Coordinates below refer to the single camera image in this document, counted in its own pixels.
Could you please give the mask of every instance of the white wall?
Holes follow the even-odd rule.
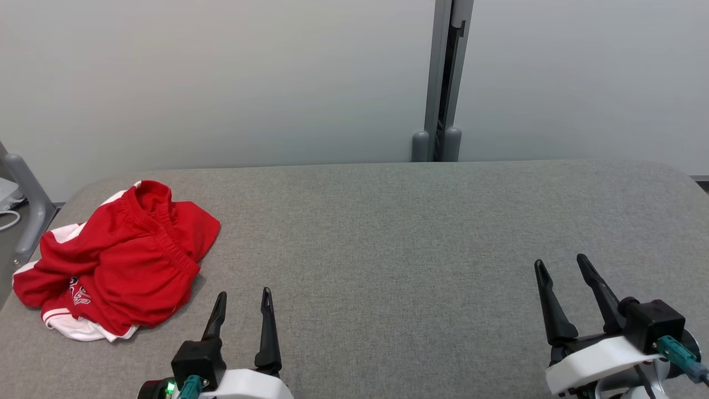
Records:
[[[0,141],[53,201],[127,170],[407,161],[435,0],[0,0]]]
[[[476,0],[460,160],[621,157],[709,174],[709,1]]]

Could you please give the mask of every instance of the robotic arm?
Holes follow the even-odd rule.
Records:
[[[172,359],[174,377],[146,381],[137,399],[293,399],[281,381],[281,351],[276,331],[271,290],[261,299],[261,345],[256,369],[227,370],[221,356],[219,337],[226,316],[226,292],[214,303],[200,341],[185,341]]]
[[[603,315],[603,333],[579,338],[552,289],[547,268],[535,262],[547,342],[552,346],[547,385],[560,397],[601,399],[603,392],[627,388],[616,399],[667,399],[662,383],[687,375],[709,386],[709,370],[684,329],[685,318],[661,300],[618,301],[588,258],[576,261]]]

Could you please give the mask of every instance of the cloth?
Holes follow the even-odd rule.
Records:
[[[168,186],[140,181],[86,223],[45,233],[42,258],[13,274],[13,289],[69,338],[127,339],[189,300],[197,261],[218,231],[219,221],[193,202],[173,202]]]

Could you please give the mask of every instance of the gray upholstered bench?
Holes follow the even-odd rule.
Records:
[[[575,257],[620,297],[664,299],[709,347],[709,197],[653,163],[535,161],[132,173],[90,185],[53,225],[82,222],[139,179],[222,222],[194,297],[128,341],[71,341],[11,294],[0,312],[3,398],[134,398],[170,374],[216,294],[230,368],[251,367],[263,286],[296,398],[548,398],[535,259],[582,334],[601,315]],[[676,398],[705,398],[684,377]]]

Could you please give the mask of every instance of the white stripe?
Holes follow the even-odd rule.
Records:
[[[121,190],[121,191],[117,192],[116,194],[111,195],[111,196],[110,196],[106,201],[104,201],[104,203],[101,204],[101,205],[110,204],[110,203],[112,203],[113,201],[116,201],[118,198],[121,198],[121,197],[123,196],[123,194],[125,194],[126,191],[127,191],[127,190]]]
[[[83,224],[79,226],[78,223],[74,223],[68,226],[57,227],[56,229],[51,230],[51,232],[54,235],[54,239],[57,240],[57,243],[63,244],[69,240],[75,239],[83,228]]]
[[[64,319],[64,318],[67,318],[67,317],[72,318],[72,319],[74,318],[74,317],[71,316],[69,313],[63,313],[63,314],[61,314],[61,315],[54,315],[54,316],[52,316],[52,317],[50,317],[50,318],[48,318],[48,319],[45,320],[45,326],[47,326],[48,329],[54,329],[54,327],[52,327],[52,320]]]
[[[69,310],[66,307],[58,307],[57,309],[49,310],[42,315],[42,321],[46,322],[48,317],[56,315],[57,313],[69,313]]]
[[[39,261],[34,261],[34,262],[27,263],[26,265],[24,265],[24,266],[22,266],[21,268],[17,269],[17,271],[16,271],[15,273],[12,273],[12,284],[11,284],[11,285],[12,285],[13,287],[15,286],[15,274],[24,273],[24,272],[26,272],[27,270],[32,270],[32,269],[34,269],[34,267],[35,267],[35,265],[37,264],[37,262],[39,262]]]
[[[92,324],[96,327],[97,330],[99,330],[99,331],[106,337],[106,339],[107,339],[109,342],[113,342],[113,341],[115,341],[117,338],[121,338],[121,339],[128,339],[128,338],[131,338],[131,337],[133,336],[133,334],[135,333],[135,330],[138,329],[138,326],[130,326],[130,328],[128,329],[128,331],[127,331],[125,334],[123,334],[123,335],[115,335],[115,334],[112,334],[112,333],[106,331],[106,329],[104,329],[103,327],[101,327],[100,324],[97,324],[97,323],[92,323]]]
[[[103,339],[105,336],[93,325],[89,324],[88,320],[77,320],[71,315],[55,315],[48,320],[50,329],[56,329],[65,337],[76,339],[77,341],[96,341]]]

